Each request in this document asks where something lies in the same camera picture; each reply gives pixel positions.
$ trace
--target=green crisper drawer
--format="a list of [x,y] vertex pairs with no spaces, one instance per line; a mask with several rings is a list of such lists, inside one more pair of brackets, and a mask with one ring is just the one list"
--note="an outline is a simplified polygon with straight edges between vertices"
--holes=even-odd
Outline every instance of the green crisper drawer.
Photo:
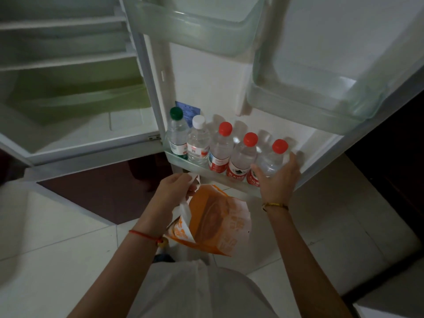
[[21,71],[7,104],[48,125],[150,107],[135,58]]

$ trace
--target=water bottle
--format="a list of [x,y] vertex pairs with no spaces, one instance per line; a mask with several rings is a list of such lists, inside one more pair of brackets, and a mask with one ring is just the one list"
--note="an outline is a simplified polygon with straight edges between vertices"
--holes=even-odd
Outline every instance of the water bottle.
[[255,161],[257,152],[256,144],[258,136],[255,133],[247,133],[243,141],[238,143],[231,153],[228,164],[227,176],[238,181],[244,180],[250,170],[250,165]]
[[212,137],[209,149],[209,169],[222,173],[228,166],[231,152],[234,147],[230,136],[233,126],[229,122],[221,122],[218,132]]
[[200,166],[208,163],[210,135],[206,128],[205,117],[196,115],[193,117],[193,127],[187,138],[188,160]]
[[[266,176],[272,176],[283,167],[283,157],[285,151],[289,148],[289,144],[283,139],[277,139],[272,144],[272,151],[268,154],[263,153],[258,156],[256,165],[264,172]],[[259,187],[259,181],[254,171],[250,170],[247,175],[247,182]]]
[[183,118],[183,110],[179,107],[172,107],[169,113],[171,121],[166,131],[167,140],[175,155],[187,159],[187,134],[190,128]]

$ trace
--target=white shirt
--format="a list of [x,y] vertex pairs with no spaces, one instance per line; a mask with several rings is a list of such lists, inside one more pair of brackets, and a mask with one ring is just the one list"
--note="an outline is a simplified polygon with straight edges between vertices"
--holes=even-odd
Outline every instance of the white shirt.
[[202,260],[152,264],[128,318],[276,318],[259,287],[240,272]]

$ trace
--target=bottle cap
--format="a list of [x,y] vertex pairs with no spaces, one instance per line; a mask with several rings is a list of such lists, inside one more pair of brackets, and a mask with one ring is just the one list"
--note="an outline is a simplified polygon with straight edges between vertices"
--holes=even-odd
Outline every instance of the bottle cap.
[[272,150],[277,154],[283,154],[289,148],[289,144],[283,139],[277,139],[274,144],[272,144]]
[[193,127],[196,129],[203,129],[205,127],[206,120],[202,115],[196,115],[193,117]]
[[219,133],[224,136],[230,136],[233,131],[233,126],[229,122],[221,122],[219,125]]
[[253,147],[257,144],[257,142],[258,142],[258,135],[255,133],[247,133],[243,138],[243,143],[247,147]]
[[183,118],[183,110],[179,107],[172,107],[169,115],[171,115],[173,120],[181,120]]

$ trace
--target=person's left arm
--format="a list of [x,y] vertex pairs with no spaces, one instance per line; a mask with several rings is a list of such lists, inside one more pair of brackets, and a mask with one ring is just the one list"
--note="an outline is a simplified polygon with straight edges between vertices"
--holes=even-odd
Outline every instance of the person's left arm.
[[[133,230],[161,237],[172,220],[172,210],[188,192],[186,173],[164,178]],[[154,240],[128,234],[97,280],[68,318],[126,317],[157,250]]]

